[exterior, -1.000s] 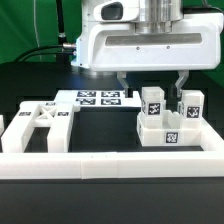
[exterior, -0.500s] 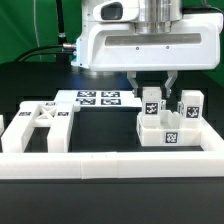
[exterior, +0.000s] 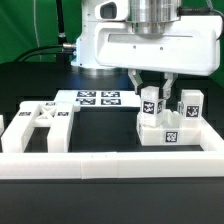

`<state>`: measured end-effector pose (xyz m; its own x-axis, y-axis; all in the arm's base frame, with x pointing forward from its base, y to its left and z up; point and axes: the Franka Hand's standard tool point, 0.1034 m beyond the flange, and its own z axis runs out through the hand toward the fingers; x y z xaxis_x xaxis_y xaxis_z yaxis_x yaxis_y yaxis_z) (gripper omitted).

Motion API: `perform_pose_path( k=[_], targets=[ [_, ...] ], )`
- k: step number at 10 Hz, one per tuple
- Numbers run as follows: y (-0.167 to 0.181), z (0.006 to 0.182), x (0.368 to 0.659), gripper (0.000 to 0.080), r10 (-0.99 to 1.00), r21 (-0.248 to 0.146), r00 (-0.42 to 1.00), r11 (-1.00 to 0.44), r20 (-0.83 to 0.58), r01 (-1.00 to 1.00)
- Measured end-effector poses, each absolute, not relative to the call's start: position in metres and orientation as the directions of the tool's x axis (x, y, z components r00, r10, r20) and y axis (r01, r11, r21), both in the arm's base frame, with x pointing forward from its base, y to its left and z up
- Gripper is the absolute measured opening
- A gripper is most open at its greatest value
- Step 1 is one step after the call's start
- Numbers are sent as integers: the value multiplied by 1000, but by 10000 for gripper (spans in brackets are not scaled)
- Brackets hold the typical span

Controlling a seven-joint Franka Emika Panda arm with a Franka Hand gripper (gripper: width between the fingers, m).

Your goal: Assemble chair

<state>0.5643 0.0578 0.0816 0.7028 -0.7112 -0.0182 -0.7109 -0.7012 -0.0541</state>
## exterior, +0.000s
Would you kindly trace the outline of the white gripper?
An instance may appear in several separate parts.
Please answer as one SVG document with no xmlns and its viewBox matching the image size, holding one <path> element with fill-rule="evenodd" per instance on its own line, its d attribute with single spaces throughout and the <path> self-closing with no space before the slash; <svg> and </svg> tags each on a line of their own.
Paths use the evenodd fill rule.
<svg viewBox="0 0 224 224">
<path fill-rule="evenodd" d="M 139 70 L 165 72 L 167 100 L 177 73 L 208 76 L 218 69 L 221 32 L 219 16 L 183 16 L 167 24 L 163 34 L 150 35 L 135 34 L 129 23 L 104 22 L 95 29 L 95 58 L 101 65 L 129 68 L 135 93 L 143 84 Z"/>
</svg>

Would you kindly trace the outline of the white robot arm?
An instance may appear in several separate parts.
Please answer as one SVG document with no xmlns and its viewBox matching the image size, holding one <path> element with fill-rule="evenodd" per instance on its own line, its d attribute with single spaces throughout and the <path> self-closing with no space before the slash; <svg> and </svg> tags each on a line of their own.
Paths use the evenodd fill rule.
<svg viewBox="0 0 224 224">
<path fill-rule="evenodd" d="M 220 65 L 224 14 L 211 4 L 182 0 L 81 0 L 82 32 L 72 64 L 87 73 L 126 69 L 142 84 L 142 70 L 162 72 L 160 94 L 170 97 L 180 74 L 209 76 Z"/>
</svg>

